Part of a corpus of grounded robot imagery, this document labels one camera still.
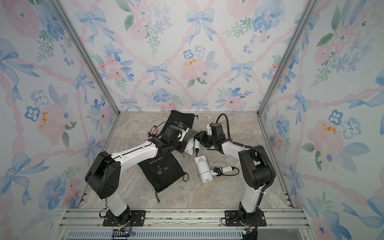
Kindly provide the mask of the grey drawstring pouch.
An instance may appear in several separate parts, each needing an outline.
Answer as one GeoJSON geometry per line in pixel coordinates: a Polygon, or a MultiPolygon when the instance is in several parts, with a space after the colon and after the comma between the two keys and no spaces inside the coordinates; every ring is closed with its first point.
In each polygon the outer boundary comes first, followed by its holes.
{"type": "Polygon", "coordinates": [[[187,129],[187,130],[181,130],[182,135],[181,138],[179,139],[180,142],[188,142],[190,139],[193,139],[198,132],[192,130],[192,129],[187,129]]]}

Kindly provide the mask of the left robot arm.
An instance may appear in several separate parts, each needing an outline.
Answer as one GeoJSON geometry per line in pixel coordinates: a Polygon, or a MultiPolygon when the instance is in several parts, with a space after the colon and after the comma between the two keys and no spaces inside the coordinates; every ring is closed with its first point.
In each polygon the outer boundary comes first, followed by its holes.
{"type": "Polygon", "coordinates": [[[128,226],[134,215],[118,191],[121,174],[138,165],[155,189],[163,191],[186,173],[172,151],[183,152],[192,130],[183,123],[169,125],[162,135],[150,133],[143,144],[119,153],[106,151],[97,155],[85,180],[100,199],[105,200],[107,213],[104,226],[128,226]]]}

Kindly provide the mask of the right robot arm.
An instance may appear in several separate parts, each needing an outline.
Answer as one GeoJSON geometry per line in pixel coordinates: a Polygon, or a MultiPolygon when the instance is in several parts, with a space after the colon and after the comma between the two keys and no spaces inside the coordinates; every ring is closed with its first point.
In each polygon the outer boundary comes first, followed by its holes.
{"type": "Polygon", "coordinates": [[[199,132],[195,137],[195,144],[240,161],[239,172],[242,173],[247,187],[239,203],[236,220],[244,226],[258,227],[263,196],[276,177],[276,170],[264,147],[252,147],[233,141],[230,128],[227,128],[225,134],[222,124],[218,122],[209,124],[206,131],[199,132]]]}

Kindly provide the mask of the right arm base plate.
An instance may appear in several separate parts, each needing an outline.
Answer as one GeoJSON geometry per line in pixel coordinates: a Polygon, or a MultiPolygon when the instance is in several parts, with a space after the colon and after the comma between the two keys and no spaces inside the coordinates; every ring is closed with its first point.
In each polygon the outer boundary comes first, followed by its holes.
{"type": "Polygon", "coordinates": [[[266,227],[266,217],[262,210],[243,213],[240,210],[226,210],[222,225],[226,227],[266,227]]]}

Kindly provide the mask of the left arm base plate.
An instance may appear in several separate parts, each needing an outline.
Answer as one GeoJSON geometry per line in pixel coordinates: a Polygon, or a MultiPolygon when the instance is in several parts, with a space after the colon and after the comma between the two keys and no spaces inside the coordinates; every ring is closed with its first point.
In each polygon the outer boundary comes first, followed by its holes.
{"type": "Polygon", "coordinates": [[[108,210],[106,215],[103,217],[104,227],[142,227],[146,218],[145,210],[126,210],[119,217],[113,215],[113,213],[108,210]]]}

